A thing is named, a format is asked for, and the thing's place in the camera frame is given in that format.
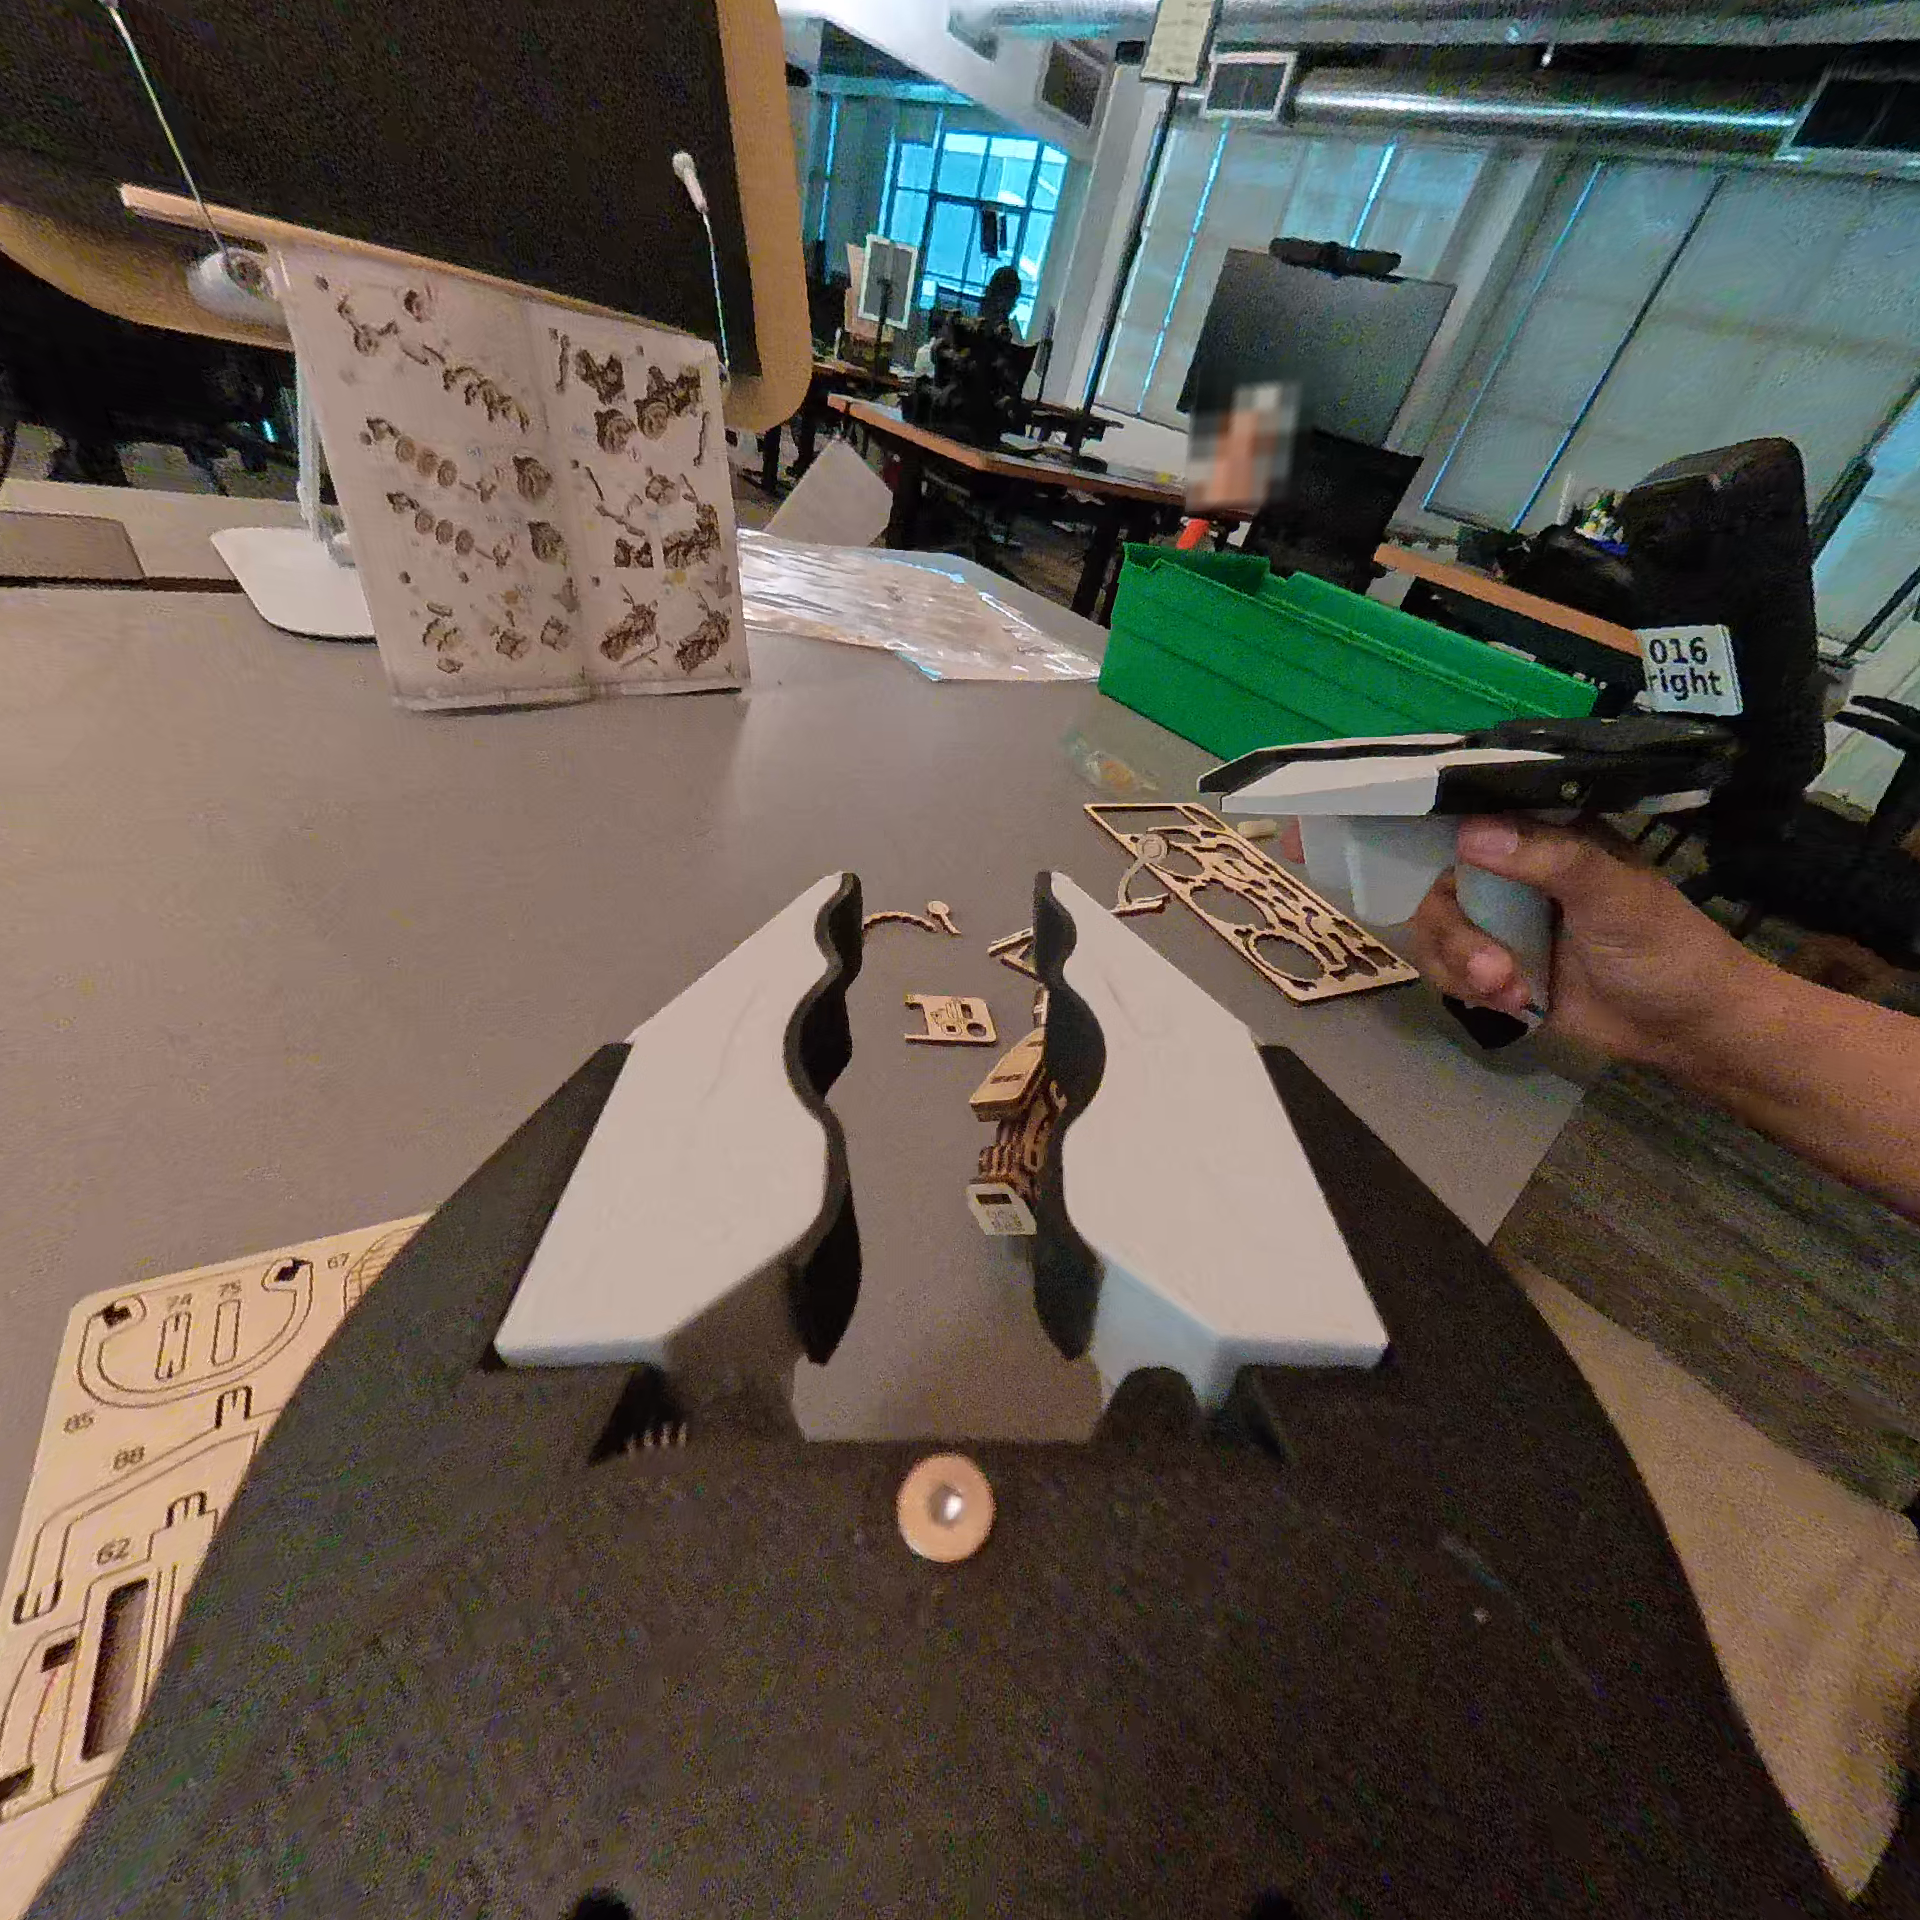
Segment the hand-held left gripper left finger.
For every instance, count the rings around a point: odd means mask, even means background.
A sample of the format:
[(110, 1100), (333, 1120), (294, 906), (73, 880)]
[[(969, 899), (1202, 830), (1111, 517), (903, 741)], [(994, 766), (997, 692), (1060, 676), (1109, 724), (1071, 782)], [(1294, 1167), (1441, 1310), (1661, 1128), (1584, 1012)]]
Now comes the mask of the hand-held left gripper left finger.
[(861, 888), (829, 874), (634, 1027), (496, 1331), (518, 1368), (826, 1365), (860, 1293)]

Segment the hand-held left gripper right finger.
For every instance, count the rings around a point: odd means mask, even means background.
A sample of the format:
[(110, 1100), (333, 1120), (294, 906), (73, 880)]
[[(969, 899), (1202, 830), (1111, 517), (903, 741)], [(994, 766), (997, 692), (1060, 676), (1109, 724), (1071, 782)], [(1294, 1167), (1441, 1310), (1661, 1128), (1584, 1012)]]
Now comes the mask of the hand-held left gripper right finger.
[(1060, 870), (1033, 892), (1039, 1323), (1101, 1398), (1172, 1374), (1199, 1411), (1246, 1368), (1368, 1371), (1385, 1322), (1254, 1032)]

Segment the wooden motorcycle model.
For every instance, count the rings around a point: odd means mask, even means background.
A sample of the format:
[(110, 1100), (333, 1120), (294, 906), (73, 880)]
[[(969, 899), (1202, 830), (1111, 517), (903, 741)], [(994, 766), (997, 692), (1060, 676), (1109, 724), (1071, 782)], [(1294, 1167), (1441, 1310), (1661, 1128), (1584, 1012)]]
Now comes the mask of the wooden motorcycle model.
[[(1168, 894), (1135, 896), (1135, 880), (1154, 856), (1166, 853), (1166, 832), (1143, 834), (1111, 903), (1111, 915), (1117, 922), (1162, 912)], [(967, 1184), (967, 1210), (974, 1223), (997, 1238), (1025, 1238), (1036, 1232), (1033, 1206), (1042, 1162), (1065, 1103), (1045, 1069), (1048, 989), (1039, 983), (1033, 954), (1033, 928), (1021, 928), (1017, 935), (989, 943), (991, 957), (1030, 976), (1038, 989), (1029, 1032), (1006, 1050), (969, 1098), (974, 1118), (991, 1124), (991, 1141), (975, 1159), (975, 1176)]]

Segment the person's right forearm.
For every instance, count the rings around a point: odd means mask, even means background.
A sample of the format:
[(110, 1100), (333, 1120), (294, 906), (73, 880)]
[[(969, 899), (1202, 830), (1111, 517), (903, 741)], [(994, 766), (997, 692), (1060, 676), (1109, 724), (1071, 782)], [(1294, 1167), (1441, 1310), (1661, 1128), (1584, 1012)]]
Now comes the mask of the person's right forearm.
[(1705, 919), (1665, 1075), (1918, 1218), (1918, 1023), (1774, 966)]

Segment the wooden top background desk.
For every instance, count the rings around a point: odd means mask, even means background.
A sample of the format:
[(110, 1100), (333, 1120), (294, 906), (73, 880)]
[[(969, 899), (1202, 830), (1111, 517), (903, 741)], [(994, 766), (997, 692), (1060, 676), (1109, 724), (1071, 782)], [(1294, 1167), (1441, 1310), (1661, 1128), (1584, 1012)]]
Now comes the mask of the wooden top background desk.
[(1376, 546), (1373, 565), (1402, 583), (1399, 604), (1410, 614), (1434, 616), (1460, 634), (1541, 658), (1601, 652), (1641, 666), (1641, 642), (1624, 624), (1526, 591), (1481, 567), (1392, 541)]
[(860, 427), (896, 462), (892, 509), (879, 541), (892, 550), (927, 554), (920, 534), (927, 479), (938, 477), (974, 493), (994, 483), (1021, 512), (1077, 503), (1092, 512), (1089, 541), (1071, 591), (1070, 611), (1101, 627), (1112, 620), (1126, 544), (1149, 539), (1178, 518), (1184, 487), (1172, 477), (1129, 466), (1088, 468), (1006, 448), (977, 448), (927, 424), (903, 420), (896, 407), (842, 394), (826, 398), (842, 424)]

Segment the grey desk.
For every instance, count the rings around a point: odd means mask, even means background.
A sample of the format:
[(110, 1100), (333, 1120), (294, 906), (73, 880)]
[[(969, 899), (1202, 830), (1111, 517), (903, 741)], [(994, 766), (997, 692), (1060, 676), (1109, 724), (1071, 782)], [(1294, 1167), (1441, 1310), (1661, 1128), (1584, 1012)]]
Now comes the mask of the grey desk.
[(392, 706), (378, 656), (225, 591), (8, 589), (5, 1527), (73, 1302), (437, 1206), (604, 1043), (826, 874), (938, 896), (848, 998), (861, 1293), (809, 1436), (1081, 1438), (1096, 1380), (1030, 1318), (961, 1182), (988, 1055), (903, 1043), (904, 991), (1025, 1010), (989, 939), (1038, 870), (1111, 901), (1060, 741), (1181, 798), (1185, 742), (1089, 683), (932, 683), (762, 635), (742, 692)]

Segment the person's right hand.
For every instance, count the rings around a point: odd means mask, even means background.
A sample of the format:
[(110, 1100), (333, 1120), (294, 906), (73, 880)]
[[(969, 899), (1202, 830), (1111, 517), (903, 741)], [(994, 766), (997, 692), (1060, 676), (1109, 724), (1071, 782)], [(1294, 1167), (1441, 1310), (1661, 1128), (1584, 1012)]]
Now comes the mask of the person's right hand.
[[(1544, 998), (1518, 954), (1464, 915), (1464, 878), (1513, 880), (1554, 908)], [(1456, 862), (1417, 906), (1410, 947), (1428, 983), (1464, 1008), (1510, 1022), (1543, 1008), (1558, 1040), (1637, 1068), (1674, 1058), (1722, 974), (1720, 931), (1616, 838), (1525, 818), (1457, 828)]]

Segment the wooden parts sheet with holes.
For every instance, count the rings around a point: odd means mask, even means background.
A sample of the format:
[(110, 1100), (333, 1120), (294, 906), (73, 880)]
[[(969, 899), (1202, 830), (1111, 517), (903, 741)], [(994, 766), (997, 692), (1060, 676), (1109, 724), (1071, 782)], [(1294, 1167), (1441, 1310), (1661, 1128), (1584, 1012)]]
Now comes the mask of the wooden parts sheet with holes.
[(1392, 989), (1417, 976), (1370, 931), (1207, 806), (1089, 802), (1082, 811), (1124, 855), (1111, 910), (1117, 919), (1181, 906), (1295, 1003)]

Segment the black background monitor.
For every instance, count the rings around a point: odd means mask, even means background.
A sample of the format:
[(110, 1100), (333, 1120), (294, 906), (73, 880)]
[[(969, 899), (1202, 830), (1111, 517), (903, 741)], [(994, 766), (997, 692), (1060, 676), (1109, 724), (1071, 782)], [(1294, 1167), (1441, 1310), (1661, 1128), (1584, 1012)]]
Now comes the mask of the black background monitor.
[(1232, 248), (1176, 412), (1222, 413), (1239, 389), (1282, 384), (1300, 398), (1303, 427), (1382, 445), (1454, 298), (1444, 282), (1335, 275)]

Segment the clear plastic wrapper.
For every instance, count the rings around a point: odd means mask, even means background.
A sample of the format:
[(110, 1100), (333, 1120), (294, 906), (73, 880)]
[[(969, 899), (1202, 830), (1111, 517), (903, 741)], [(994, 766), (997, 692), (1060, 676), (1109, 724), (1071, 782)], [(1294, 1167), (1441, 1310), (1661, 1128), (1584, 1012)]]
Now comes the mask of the clear plastic wrapper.
[(753, 634), (886, 654), (934, 683), (1089, 683), (1100, 675), (1079, 644), (949, 567), (745, 533), (737, 570)]

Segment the person's tan trouser leg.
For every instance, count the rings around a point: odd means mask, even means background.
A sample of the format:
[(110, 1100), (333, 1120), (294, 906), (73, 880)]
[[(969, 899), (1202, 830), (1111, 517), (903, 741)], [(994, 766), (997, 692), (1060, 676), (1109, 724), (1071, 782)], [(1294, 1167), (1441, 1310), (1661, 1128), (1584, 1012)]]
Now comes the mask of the person's tan trouser leg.
[(1768, 1779), (1837, 1887), (1864, 1895), (1914, 1779), (1912, 1525), (1543, 1271), (1509, 1271), (1632, 1453)]

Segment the white monitor stand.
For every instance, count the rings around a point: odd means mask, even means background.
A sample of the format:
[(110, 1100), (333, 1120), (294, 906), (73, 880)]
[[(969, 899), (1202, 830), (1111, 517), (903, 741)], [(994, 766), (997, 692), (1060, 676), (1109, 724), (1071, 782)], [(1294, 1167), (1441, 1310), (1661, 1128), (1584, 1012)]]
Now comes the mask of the white monitor stand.
[[(189, 269), (197, 303), (215, 319), (284, 319), (269, 260), (216, 238)], [(300, 525), (225, 525), (207, 541), (253, 612), (305, 639), (370, 642), (374, 635), (360, 575), (343, 525), (329, 514), (313, 390), (294, 364), (294, 503)]]

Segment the assembly instruction booklet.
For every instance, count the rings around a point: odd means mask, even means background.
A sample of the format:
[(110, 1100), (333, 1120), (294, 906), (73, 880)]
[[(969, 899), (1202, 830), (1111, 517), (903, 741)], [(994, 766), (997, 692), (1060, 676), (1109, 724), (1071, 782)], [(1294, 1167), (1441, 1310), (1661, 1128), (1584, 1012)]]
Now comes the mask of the assembly instruction booklet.
[(336, 247), (271, 272), (396, 706), (748, 686), (708, 342)]

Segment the thin wooden slat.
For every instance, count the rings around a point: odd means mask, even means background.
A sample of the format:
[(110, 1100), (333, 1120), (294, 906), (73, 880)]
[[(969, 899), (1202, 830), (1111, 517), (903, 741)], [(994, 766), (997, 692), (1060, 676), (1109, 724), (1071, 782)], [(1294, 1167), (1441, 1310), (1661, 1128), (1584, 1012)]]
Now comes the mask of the thin wooden slat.
[(177, 229), (205, 229), (215, 238), (239, 238), (273, 248), (324, 248), (332, 253), (359, 255), (390, 268), (407, 268), (420, 272), (446, 272), (455, 278), (482, 284), (505, 290), (514, 298), (540, 298), (541, 292), (528, 282), (505, 278), (494, 272), (466, 268), (455, 260), (425, 255), (404, 247), (385, 247), (366, 238), (322, 230), (313, 226), (287, 223), (271, 215), (247, 212), (238, 207), (204, 207), (185, 194), (164, 192), (137, 183), (119, 183), (116, 199), (124, 210), (151, 223), (168, 223)]

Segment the large desk monitor tan frame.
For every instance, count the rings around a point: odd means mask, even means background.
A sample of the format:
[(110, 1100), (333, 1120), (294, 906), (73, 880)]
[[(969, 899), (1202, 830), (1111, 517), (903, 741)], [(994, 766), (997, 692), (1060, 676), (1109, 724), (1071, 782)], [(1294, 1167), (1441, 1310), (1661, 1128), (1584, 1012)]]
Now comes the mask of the large desk monitor tan frame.
[(185, 194), (528, 282), (727, 349), (727, 418), (809, 384), (772, 2), (2, 4), (5, 255), (108, 316), (258, 347), (189, 292)]

